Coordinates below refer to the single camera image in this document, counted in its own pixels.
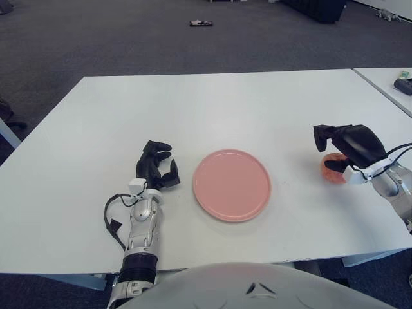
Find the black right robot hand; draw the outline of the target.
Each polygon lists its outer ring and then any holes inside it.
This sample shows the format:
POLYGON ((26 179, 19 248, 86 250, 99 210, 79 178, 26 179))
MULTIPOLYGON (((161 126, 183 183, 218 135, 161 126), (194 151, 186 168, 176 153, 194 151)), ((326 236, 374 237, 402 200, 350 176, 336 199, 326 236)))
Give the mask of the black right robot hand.
POLYGON ((325 151, 327 140, 331 140, 346 157, 326 160, 324 166, 332 171, 343 173, 348 166, 354 165, 364 169, 387 158, 382 142, 372 130, 362 124, 314 126, 314 138, 318 151, 325 151))

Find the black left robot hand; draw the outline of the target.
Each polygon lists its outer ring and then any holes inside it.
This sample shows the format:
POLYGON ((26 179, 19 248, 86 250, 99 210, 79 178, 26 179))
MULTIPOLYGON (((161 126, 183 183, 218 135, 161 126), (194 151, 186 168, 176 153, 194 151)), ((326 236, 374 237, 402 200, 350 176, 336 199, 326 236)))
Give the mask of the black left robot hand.
POLYGON ((174 159, 170 163, 170 171, 160 174, 160 162, 171 156, 172 147, 162 142, 149 140, 142 155, 136 164, 136 178, 143 178, 147 182, 148 189, 160 190, 174 187, 180 184, 178 167, 174 159))

